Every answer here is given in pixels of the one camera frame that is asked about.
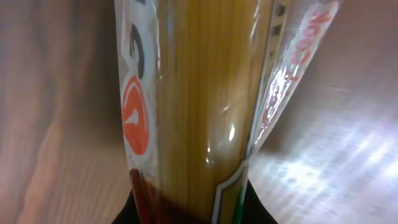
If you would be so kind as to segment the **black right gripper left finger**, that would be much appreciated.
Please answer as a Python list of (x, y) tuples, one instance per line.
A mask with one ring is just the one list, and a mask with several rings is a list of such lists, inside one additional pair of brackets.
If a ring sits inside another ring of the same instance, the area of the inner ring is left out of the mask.
[(130, 191), (122, 210), (111, 224), (140, 224), (139, 214), (137, 212), (132, 191)]

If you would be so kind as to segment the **orange quick cook spaghetti pack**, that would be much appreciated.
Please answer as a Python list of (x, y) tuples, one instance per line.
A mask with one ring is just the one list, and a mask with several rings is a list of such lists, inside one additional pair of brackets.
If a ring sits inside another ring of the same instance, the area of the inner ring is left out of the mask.
[(240, 223), (248, 168), (339, 1), (114, 3), (136, 223)]

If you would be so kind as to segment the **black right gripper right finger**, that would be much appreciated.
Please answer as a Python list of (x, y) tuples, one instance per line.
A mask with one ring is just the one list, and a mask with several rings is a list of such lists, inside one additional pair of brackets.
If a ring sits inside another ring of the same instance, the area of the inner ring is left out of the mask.
[(250, 181), (246, 187), (241, 224), (278, 224), (261, 203)]

